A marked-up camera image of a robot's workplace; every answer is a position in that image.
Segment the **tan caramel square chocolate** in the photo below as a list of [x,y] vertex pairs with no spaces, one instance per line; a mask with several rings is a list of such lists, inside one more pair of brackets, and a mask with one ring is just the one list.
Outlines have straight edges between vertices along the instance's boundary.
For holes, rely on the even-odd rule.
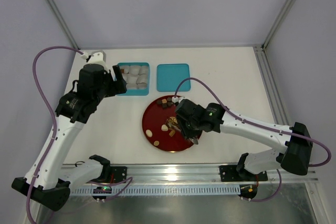
[[175,135],[176,131],[175,130],[171,130],[170,133],[169,133],[169,136],[170,137],[173,137]]

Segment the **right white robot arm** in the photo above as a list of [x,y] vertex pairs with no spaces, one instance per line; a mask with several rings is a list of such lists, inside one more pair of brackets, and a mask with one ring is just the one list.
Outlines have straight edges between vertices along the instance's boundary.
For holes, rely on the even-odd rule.
[[312,143],[307,140],[310,135],[304,124],[295,123],[293,127],[269,124],[235,115],[217,103],[204,108],[177,97],[173,103],[182,136],[194,144],[202,132],[216,132],[241,136],[270,148],[241,155],[236,172],[242,180],[251,181],[257,174],[280,168],[294,175],[307,175]]

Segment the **metal tongs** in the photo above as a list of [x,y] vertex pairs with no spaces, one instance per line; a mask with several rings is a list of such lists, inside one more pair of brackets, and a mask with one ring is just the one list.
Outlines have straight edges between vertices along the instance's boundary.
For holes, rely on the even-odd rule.
[[171,129],[179,132],[183,139],[189,141],[193,144],[198,145],[198,139],[201,133],[192,133],[190,129],[187,128],[187,125],[176,116],[169,116],[165,121],[166,126]]

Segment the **teal chocolate box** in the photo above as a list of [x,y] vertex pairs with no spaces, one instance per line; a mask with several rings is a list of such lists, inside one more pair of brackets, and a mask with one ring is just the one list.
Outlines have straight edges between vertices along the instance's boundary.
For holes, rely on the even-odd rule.
[[147,62],[120,62],[126,93],[123,96],[146,96],[150,87],[150,65]]

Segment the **white heart chocolate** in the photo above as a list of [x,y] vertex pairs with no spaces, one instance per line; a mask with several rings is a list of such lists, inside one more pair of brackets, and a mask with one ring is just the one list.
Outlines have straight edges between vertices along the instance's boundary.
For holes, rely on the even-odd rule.
[[162,131],[168,131],[169,128],[168,128],[165,124],[163,124],[163,125],[161,126],[161,130],[162,130]]

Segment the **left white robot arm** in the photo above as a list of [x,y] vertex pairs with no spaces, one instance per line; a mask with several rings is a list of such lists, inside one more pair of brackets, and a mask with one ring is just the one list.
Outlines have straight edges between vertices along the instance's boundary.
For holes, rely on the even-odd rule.
[[126,91],[126,82],[118,65],[109,71],[100,64],[84,65],[79,71],[79,78],[73,81],[72,89],[60,98],[52,113],[55,121],[49,140],[31,170],[25,176],[15,178],[12,188],[27,199],[59,211],[70,193],[83,184],[108,182],[111,163],[99,155],[90,156],[67,174],[61,172],[61,167],[77,135],[101,101]]

